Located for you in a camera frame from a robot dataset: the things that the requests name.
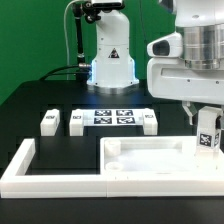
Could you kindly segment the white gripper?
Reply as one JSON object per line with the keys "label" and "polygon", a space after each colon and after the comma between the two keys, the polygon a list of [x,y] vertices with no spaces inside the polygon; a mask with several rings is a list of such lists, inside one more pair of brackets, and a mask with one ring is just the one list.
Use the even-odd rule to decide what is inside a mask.
{"label": "white gripper", "polygon": [[215,70],[191,70],[179,58],[152,58],[147,85],[153,97],[183,101],[192,125],[197,113],[192,102],[224,105],[224,64]]}

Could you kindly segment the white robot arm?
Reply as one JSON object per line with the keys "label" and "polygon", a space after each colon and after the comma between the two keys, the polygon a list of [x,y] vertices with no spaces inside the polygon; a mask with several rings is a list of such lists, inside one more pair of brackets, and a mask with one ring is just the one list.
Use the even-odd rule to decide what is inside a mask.
{"label": "white robot arm", "polygon": [[[90,0],[99,11],[91,87],[105,92],[138,82],[122,0]],[[147,85],[157,98],[224,105],[224,0],[158,0],[175,31],[147,45]]]}

